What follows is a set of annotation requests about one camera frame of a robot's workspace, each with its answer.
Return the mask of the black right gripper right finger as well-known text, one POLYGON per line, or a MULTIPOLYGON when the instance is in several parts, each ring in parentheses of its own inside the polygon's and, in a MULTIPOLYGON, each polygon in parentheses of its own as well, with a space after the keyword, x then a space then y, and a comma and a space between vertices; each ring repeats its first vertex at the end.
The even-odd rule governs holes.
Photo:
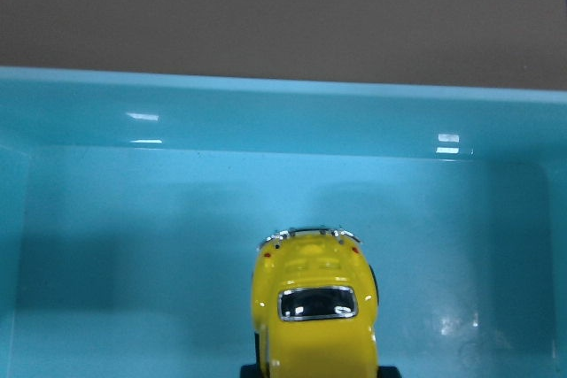
POLYGON ((401 374, 396 366, 381 365, 377 369, 377 378, 401 378, 401 374))

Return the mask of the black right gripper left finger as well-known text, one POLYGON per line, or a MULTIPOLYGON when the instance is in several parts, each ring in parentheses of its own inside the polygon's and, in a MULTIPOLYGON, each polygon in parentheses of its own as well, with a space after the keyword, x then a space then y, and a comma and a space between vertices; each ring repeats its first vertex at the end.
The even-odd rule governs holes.
POLYGON ((256 364, 242 365, 240 367, 240 378, 263 378, 260 367, 256 364))

